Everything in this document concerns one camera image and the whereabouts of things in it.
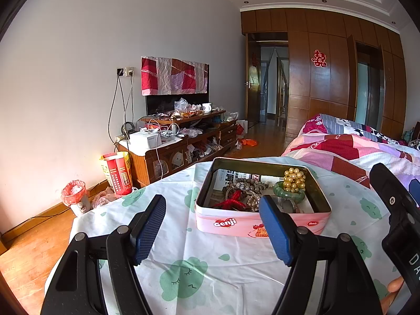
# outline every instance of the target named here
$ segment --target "genji logo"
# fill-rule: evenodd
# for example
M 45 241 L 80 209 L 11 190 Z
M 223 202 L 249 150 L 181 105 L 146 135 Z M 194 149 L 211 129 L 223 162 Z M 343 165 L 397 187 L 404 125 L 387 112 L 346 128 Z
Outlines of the genji logo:
M 229 228 L 229 227 L 235 225 L 236 223 L 237 222 L 236 222 L 235 218 L 228 218 L 226 220 L 220 220 L 220 219 L 216 220 L 213 225 L 216 226 L 216 227 Z

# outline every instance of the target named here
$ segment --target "door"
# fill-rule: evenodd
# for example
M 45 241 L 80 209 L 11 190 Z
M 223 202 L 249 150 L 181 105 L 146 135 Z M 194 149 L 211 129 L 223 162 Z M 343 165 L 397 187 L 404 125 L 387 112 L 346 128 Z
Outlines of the door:
M 249 40 L 250 38 L 247 34 L 245 113 L 249 123 L 258 123 L 260 121 L 261 46 Z

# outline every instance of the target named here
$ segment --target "bed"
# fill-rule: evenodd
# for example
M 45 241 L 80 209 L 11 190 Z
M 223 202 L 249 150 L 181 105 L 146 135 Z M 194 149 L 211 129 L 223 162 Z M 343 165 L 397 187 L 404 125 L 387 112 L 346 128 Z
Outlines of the bed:
M 312 171 L 332 209 L 323 235 L 351 235 L 382 298 L 388 282 L 399 273 L 381 248 L 380 239 L 389 229 L 388 210 L 370 188 L 369 171 L 383 162 L 407 186 L 420 175 L 420 155 L 392 141 L 385 143 L 385 138 L 375 141 L 349 129 L 328 133 L 328 120 L 332 121 L 326 115 L 309 120 L 282 157 L 250 160 L 304 164 Z M 148 258 L 136 267 L 152 311 L 270 314 L 289 271 L 270 241 L 197 230 L 194 200 L 210 165 L 196 164 L 76 218 L 70 238 L 80 231 L 90 237 L 108 234 L 128 224 L 160 193 L 166 198 L 167 214 Z M 100 261 L 100 266 L 108 313 L 118 315 L 107 262 Z M 314 290 L 321 291 L 322 280 L 317 273 Z M 307 314 L 314 313 L 316 306 L 316 298 L 310 300 Z

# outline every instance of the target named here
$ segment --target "yellow and red bag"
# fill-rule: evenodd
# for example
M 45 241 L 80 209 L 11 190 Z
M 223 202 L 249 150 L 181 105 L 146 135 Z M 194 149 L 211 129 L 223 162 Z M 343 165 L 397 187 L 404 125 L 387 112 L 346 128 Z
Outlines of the yellow and red bag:
M 119 151 L 99 159 L 106 179 L 116 195 L 127 195 L 133 190 L 129 157 L 128 152 Z

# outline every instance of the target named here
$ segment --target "hand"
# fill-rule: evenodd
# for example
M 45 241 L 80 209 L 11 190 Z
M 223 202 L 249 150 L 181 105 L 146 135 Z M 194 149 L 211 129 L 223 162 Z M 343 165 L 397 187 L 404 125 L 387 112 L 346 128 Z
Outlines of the hand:
M 402 276 L 389 282 L 388 284 L 389 294 L 383 299 L 381 299 L 382 313 L 384 315 L 388 311 L 388 308 L 394 301 L 395 297 L 398 295 L 398 292 L 400 291 L 403 283 L 404 283 L 404 278 L 402 278 Z

